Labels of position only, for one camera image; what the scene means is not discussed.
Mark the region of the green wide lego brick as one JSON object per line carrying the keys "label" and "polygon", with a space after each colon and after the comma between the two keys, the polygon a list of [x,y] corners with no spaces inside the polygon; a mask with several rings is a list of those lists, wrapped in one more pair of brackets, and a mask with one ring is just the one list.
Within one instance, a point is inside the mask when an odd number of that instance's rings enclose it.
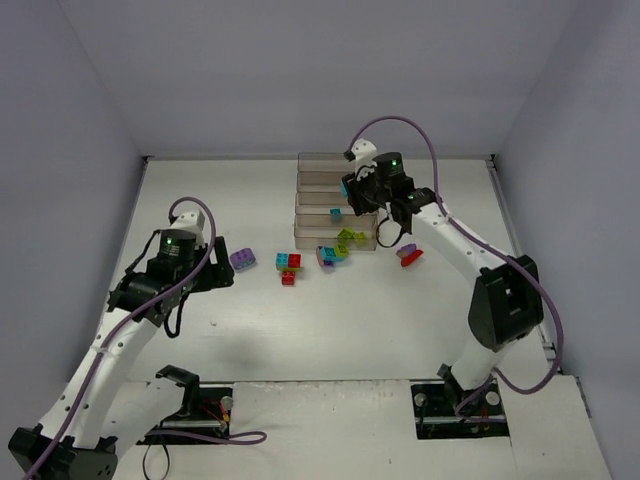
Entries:
{"label": "green wide lego brick", "polygon": [[350,244],[357,248],[365,247],[368,242],[368,237],[365,232],[355,232],[350,240]]}

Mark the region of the red curved lego piece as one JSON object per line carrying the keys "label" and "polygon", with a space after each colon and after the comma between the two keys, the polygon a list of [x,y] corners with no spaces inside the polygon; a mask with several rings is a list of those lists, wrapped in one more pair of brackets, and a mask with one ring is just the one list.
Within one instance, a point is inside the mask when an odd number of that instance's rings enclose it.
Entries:
{"label": "red curved lego piece", "polygon": [[407,268],[414,264],[421,256],[423,255],[423,251],[421,249],[415,249],[412,252],[406,254],[401,259],[401,266],[403,268]]}

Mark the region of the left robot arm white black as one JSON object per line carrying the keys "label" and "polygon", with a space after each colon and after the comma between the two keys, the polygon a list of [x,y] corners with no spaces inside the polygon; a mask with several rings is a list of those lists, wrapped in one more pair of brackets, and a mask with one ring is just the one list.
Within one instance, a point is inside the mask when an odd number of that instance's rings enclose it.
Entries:
{"label": "left robot arm white black", "polygon": [[195,293],[232,285],[226,242],[206,244],[199,227],[155,231],[159,249],[145,271],[129,266],[110,293],[94,342],[51,409],[31,427],[19,427],[9,451],[27,479],[110,479],[120,459],[172,415],[189,416],[201,402],[197,374],[167,365],[141,396],[114,402],[132,364],[181,314]]}

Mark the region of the purple rounded lego brick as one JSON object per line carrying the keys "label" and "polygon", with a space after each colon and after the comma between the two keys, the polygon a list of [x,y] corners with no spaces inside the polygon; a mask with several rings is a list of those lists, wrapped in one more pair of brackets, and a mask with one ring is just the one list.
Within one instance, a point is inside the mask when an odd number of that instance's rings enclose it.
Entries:
{"label": "purple rounded lego brick", "polygon": [[245,247],[231,253],[229,255],[229,261],[236,272],[247,270],[257,264],[254,251],[250,247]]}

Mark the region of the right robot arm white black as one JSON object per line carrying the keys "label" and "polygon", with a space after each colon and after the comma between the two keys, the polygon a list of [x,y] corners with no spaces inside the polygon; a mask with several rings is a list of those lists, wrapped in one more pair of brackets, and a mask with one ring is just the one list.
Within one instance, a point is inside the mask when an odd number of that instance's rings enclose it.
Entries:
{"label": "right robot arm white black", "polygon": [[529,282],[538,278],[535,262],[514,258],[472,241],[456,219],[442,212],[433,190],[417,188],[403,166],[402,155],[389,152],[348,159],[353,171],[342,178],[356,215],[379,209],[410,234],[436,250],[472,288],[467,316],[468,338],[460,356],[441,376],[460,391],[478,389],[500,363],[504,350],[528,336],[543,319],[542,299]]}

